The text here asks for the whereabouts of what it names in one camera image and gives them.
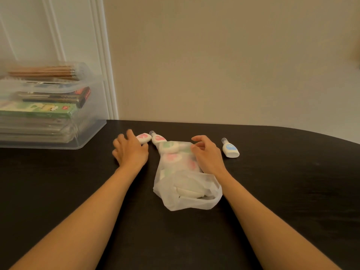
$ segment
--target book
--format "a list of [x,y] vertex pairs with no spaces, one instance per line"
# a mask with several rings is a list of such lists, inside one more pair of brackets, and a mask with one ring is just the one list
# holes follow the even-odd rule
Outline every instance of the book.
[[71,118],[77,110],[73,103],[0,101],[0,116]]
[[82,108],[88,99],[91,90],[89,87],[79,89],[70,93],[40,93],[40,92],[16,92],[16,96],[22,101],[29,102],[52,102],[52,103],[74,103]]

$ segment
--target blue label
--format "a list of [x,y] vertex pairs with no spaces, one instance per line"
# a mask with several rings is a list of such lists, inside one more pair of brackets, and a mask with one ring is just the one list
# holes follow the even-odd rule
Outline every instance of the blue label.
[[235,146],[232,145],[232,144],[227,144],[227,145],[226,145],[226,148],[227,148],[228,150],[236,150]]

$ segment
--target forearm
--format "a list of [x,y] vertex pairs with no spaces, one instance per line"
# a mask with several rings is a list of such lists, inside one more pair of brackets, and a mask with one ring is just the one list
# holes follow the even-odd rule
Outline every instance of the forearm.
[[217,178],[265,270],[340,269],[231,175]]
[[119,168],[11,270],[95,269],[110,238],[124,196],[136,175],[136,169]]

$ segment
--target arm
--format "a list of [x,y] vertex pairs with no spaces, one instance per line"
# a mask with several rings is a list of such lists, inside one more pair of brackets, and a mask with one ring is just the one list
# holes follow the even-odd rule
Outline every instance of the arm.
[[95,269],[114,228],[125,194],[148,159],[131,130],[114,140],[120,167],[101,188],[27,252],[11,270]]
[[220,149],[194,136],[191,150],[205,173],[214,174],[265,270],[339,270],[315,246],[252,196],[226,170]]

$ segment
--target left hand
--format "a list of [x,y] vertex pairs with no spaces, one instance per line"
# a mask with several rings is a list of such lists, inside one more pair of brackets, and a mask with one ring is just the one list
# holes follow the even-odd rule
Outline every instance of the left hand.
[[115,149],[112,151],[113,156],[118,161],[120,167],[129,167],[140,170],[148,160],[149,145],[141,145],[132,130],[127,130],[127,139],[120,134],[113,141]]

